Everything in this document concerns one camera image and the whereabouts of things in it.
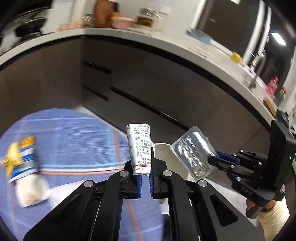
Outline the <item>silver foil blister pack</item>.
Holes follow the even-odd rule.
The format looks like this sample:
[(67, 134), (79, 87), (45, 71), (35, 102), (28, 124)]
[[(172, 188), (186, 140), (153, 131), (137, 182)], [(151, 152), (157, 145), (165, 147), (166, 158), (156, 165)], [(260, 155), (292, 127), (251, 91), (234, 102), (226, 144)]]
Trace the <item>silver foil blister pack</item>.
[(218, 154), (197, 126), (192, 126), (170, 149), (196, 180), (209, 176), (217, 169), (209, 164), (208, 157), (218, 157)]

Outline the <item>yellow mug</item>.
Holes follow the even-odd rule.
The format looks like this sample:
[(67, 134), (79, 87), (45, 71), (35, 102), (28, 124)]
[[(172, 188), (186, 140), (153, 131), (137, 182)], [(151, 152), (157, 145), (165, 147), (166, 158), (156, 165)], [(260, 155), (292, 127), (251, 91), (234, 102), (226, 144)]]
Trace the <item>yellow mug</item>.
[(236, 52), (233, 52), (233, 53), (230, 55), (230, 59), (231, 59), (234, 63), (236, 63), (236, 64), (241, 64), (241, 63), (243, 63), (243, 59), (242, 59), (242, 57), (241, 57), (238, 53), (236, 53)]

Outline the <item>pink package on counter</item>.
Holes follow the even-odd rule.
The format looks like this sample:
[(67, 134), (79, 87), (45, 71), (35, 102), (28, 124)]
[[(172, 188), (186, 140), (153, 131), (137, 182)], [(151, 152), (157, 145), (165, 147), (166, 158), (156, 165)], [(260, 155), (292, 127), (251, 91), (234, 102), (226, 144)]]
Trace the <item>pink package on counter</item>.
[(269, 84), (267, 85), (265, 92), (269, 95), (269, 96), (273, 96), (276, 89), (278, 87), (278, 77), (274, 76), (274, 78), (272, 78), (269, 82)]

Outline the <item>blue grey cloth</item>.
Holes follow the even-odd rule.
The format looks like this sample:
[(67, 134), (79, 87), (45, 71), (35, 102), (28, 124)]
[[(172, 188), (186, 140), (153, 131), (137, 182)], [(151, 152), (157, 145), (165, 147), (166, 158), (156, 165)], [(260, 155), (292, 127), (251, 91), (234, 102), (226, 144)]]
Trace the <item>blue grey cloth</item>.
[(209, 35), (206, 33), (202, 32), (201, 30), (196, 30), (189, 28), (187, 30), (187, 35), (189, 35), (192, 38), (195, 38), (205, 44), (210, 44), (210, 40), (212, 39)]

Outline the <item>black wok pan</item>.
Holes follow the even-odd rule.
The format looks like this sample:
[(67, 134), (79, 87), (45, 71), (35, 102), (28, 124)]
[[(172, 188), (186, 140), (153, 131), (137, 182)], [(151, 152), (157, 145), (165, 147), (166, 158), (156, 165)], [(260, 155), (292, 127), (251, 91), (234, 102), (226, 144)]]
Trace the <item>black wok pan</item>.
[(22, 24), (20, 24), (16, 29), (15, 29), (15, 35), (18, 38), (23, 38), (26, 36), (29, 36), (31, 34), (35, 34), (37, 36), (42, 35), (42, 30), (43, 25), (47, 21), (47, 18), (45, 17), (37, 17), (37, 18), (32, 18)]

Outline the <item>white round trash bin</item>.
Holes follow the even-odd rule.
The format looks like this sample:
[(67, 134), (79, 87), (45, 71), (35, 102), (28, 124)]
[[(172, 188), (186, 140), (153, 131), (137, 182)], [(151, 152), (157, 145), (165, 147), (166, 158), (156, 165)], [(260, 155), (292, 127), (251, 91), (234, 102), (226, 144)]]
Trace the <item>white round trash bin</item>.
[(171, 151), (170, 144), (166, 143), (156, 143), (154, 144), (155, 157), (159, 160), (163, 160), (169, 170), (174, 171), (179, 174), (183, 179), (196, 182), (197, 179), (194, 178), (188, 170), (184, 167), (182, 162), (175, 156)]

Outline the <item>wooden cutting board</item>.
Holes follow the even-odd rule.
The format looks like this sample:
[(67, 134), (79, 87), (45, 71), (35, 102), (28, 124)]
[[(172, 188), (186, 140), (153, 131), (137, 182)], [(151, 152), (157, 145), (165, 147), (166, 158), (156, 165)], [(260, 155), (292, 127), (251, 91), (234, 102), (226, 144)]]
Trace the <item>wooden cutting board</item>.
[(117, 11), (117, 2), (97, 0), (94, 6), (94, 27), (111, 28), (111, 17)]

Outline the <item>dark kitchen cabinets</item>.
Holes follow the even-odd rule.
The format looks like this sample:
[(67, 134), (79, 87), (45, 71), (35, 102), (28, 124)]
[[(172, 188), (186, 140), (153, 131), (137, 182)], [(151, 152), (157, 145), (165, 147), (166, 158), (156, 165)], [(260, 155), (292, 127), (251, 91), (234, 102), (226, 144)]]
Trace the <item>dark kitchen cabinets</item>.
[(40, 44), (1, 65), (1, 132), (39, 110), (82, 105), (124, 130), (148, 123), (155, 142), (197, 126), (221, 152), (268, 153), (270, 123), (233, 87), (172, 52), (107, 36)]

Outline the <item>blue plaid tablecloth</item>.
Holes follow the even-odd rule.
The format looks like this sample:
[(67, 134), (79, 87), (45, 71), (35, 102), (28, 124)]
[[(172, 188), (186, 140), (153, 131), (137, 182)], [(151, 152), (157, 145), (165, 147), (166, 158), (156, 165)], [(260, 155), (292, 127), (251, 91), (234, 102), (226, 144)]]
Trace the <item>blue plaid tablecloth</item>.
[(1, 135), (1, 155), (11, 143), (29, 136), (35, 137), (40, 173), (53, 194), (37, 205), (20, 207), (15, 184), (1, 170), (1, 218), (17, 240), (83, 180), (104, 181), (130, 159), (126, 134), (72, 109), (46, 109), (14, 122)]

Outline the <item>glass storage jar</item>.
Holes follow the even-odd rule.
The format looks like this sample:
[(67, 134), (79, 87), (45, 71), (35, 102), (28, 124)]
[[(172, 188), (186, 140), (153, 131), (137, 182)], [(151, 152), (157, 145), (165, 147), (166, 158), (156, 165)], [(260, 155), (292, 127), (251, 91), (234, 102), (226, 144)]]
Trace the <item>glass storage jar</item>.
[(162, 21), (162, 17), (153, 9), (141, 8), (137, 16), (136, 25), (142, 29), (153, 31), (161, 28)]

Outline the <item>white paper cup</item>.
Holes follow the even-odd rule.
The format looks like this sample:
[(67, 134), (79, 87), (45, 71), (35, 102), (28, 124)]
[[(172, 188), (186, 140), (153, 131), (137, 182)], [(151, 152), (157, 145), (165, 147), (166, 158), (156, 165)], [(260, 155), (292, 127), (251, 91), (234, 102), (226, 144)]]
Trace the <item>white paper cup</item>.
[(41, 203), (49, 198), (48, 181), (38, 174), (30, 174), (16, 180), (16, 198), (20, 207)]

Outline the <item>yellow blue snack carton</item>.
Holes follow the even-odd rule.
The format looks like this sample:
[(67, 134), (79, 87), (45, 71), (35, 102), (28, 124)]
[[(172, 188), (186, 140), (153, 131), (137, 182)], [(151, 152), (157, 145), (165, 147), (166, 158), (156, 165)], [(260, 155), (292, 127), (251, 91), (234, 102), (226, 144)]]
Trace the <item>yellow blue snack carton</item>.
[(8, 183), (37, 173), (35, 137), (29, 136), (21, 142), (10, 144), (3, 158), (3, 164)]

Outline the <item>chrome kitchen faucet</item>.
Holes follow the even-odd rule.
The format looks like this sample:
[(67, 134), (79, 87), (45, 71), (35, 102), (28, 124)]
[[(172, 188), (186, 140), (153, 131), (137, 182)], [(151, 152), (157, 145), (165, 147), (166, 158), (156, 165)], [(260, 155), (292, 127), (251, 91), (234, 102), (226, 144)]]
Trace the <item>chrome kitchen faucet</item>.
[(256, 53), (254, 59), (250, 63), (250, 69), (254, 72), (254, 78), (251, 80), (248, 88), (252, 90), (256, 88), (257, 78), (262, 72), (266, 62), (266, 51), (264, 48), (260, 48)]

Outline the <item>pink bowl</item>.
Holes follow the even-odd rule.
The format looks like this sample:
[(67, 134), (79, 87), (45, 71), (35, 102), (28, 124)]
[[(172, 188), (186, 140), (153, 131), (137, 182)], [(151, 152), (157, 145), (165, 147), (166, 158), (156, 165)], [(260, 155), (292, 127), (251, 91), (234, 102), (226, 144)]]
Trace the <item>pink bowl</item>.
[(133, 18), (122, 17), (122, 16), (111, 17), (111, 24), (112, 24), (112, 27), (115, 29), (128, 30), (128, 28), (133, 27), (136, 22), (137, 20)]

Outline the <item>white printed paper leaflet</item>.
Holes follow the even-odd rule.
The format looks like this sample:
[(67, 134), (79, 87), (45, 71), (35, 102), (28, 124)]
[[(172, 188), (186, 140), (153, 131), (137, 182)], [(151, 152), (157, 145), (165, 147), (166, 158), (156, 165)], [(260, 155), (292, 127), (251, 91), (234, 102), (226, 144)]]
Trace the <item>white printed paper leaflet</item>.
[(149, 175), (152, 165), (152, 149), (150, 125), (132, 123), (126, 126), (128, 148), (134, 175)]

